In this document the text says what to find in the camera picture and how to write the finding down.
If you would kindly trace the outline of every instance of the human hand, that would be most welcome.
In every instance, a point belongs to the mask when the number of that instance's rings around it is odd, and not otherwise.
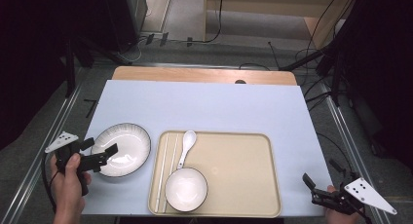
[[[335,192],[336,189],[329,185],[327,187],[327,192]],[[325,220],[327,224],[355,224],[359,218],[358,213],[353,213],[352,215],[347,215],[345,213],[338,212],[334,209],[327,208],[325,210]]]
[[[52,187],[56,197],[55,224],[80,223],[80,216],[85,207],[82,197],[82,186],[77,176],[77,167],[80,165],[80,155],[74,154],[67,162],[64,175],[57,172],[56,156],[51,158],[52,176],[56,174]],[[86,182],[92,181],[91,175],[84,172]]]

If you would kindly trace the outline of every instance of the floor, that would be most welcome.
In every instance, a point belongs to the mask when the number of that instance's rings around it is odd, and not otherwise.
[[[156,26],[148,27],[147,33],[159,30],[169,32],[169,39],[186,40],[187,37],[193,37],[194,40],[201,39],[203,33],[200,31],[200,7],[199,4],[195,3],[195,0],[170,0],[165,21],[154,23]],[[151,14],[155,15],[156,11],[152,10]],[[207,37],[214,35],[217,25],[215,12],[208,13],[208,15],[210,23],[207,26]],[[256,32],[258,28],[268,30],[258,30],[258,35],[250,33]],[[237,68],[242,63],[253,62],[265,65],[270,69],[276,69],[274,55],[268,46],[268,41],[271,41],[275,46],[275,54],[279,63],[287,65],[305,55],[305,52],[300,53],[300,51],[308,47],[310,34],[301,18],[247,15],[241,19],[238,14],[224,13],[222,15],[222,34],[218,39],[211,45],[194,44],[191,47],[187,47],[184,43],[173,42],[168,42],[162,47],[158,42],[150,45],[139,44],[139,48],[133,48],[123,56],[134,60],[133,64],[137,65],[203,64],[214,68]],[[78,88],[71,97],[64,98],[65,84],[62,84],[22,135],[0,151],[0,171],[2,174],[0,179],[0,213],[3,214],[0,216],[4,216],[2,223],[52,223],[53,213],[41,179],[38,179],[41,157],[39,152],[63,130],[77,134],[80,138],[85,136],[92,117],[88,116],[88,113],[91,110],[94,111],[89,100],[99,100],[105,81],[110,79],[117,66],[99,54],[94,54],[94,58],[95,63],[92,69],[77,65]],[[317,62],[312,61],[308,65],[316,67]],[[245,68],[262,69],[258,66]],[[303,93],[319,79],[314,69],[307,70],[301,67],[294,70],[293,73]],[[329,83],[330,79],[325,79],[325,85],[318,83],[309,91],[306,98],[325,92]],[[364,176],[369,178],[376,190],[397,209],[398,215],[393,216],[383,215],[382,212],[368,208],[367,214],[374,219],[373,223],[411,223],[413,218],[413,190],[411,189],[413,176],[410,170],[392,157],[383,159],[374,156],[370,150],[368,138],[354,110],[350,107],[349,101],[345,96],[340,96],[340,103],[340,108],[334,108],[329,98],[318,105],[316,105],[316,101],[309,102],[310,115],[316,132],[329,138],[319,137],[319,143],[326,160],[334,158],[345,165],[346,160],[337,149],[340,147],[345,155],[351,159],[353,166],[357,164],[356,168],[367,171]],[[336,116],[343,116],[345,121],[342,125],[337,124]],[[348,133],[351,136],[350,140],[346,137]],[[360,155],[358,161],[353,160],[352,145]],[[328,168],[334,185],[338,186],[342,179],[340,174],[334,168]],[[17,197],[21,203],[13,202],[14,197]],[[134,221],[145,223],[143,219],[134,219]],[[113,216],[83,216],[82,222],[119,223],[120,219]],[[284,223],[323,223],[323,217],[285,218]]]

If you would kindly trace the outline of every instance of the beige tray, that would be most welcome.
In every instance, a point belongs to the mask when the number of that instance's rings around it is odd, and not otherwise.
[[[184,131],[167,131],[161,135],[149,194],[151,212],[221,217],[276,217],[280,214],[281,200],[271,143],[264,134],[254,133],[197,131],[197,141],[187,154],[184,167],[195,168],[204,175],[208,185],[206,200],[191,212],[172,208],[165,197],[165,184],[170,172],[176,170],[183,134]]]

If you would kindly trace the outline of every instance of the ceramic spoon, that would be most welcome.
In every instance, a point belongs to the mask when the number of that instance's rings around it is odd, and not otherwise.
[[[197,135],[194,131],[187,131],[183,134],[183,142],[182,142],[182,154],[179,159],[179,163],[176,169],[180,169],[183,167],[183,163],[185,162],[186,154],[188,151],[194,146],[195,141],[197,141]]]

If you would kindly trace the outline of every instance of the table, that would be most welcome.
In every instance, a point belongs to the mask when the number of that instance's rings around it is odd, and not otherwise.
[[[331,184],[331,178],[291,73],[119,67],[113,79],[106,83],[86,138],[119,123],[135,123],[148,131],[153,153],[124,177],[93,173],[84,214],[153,215],[147,203],[158,139],[165,131],[191,129],[266,134],[273,142],[281,216],[323,215],[321,206],[311,204],[301,176],[307,172],[320,188]],[[237,80],[247,84],[232,84]]]
[[[220,0],[204,0],[204,28],[207,26],[207,11],[219,11]],[[222,11],[271,14],[304,17],[310,34],[319,18],[332,2],[319,22],[313,41],[321,48],[330,36],[337,21],[343,16],[352,0],[223,0]]]

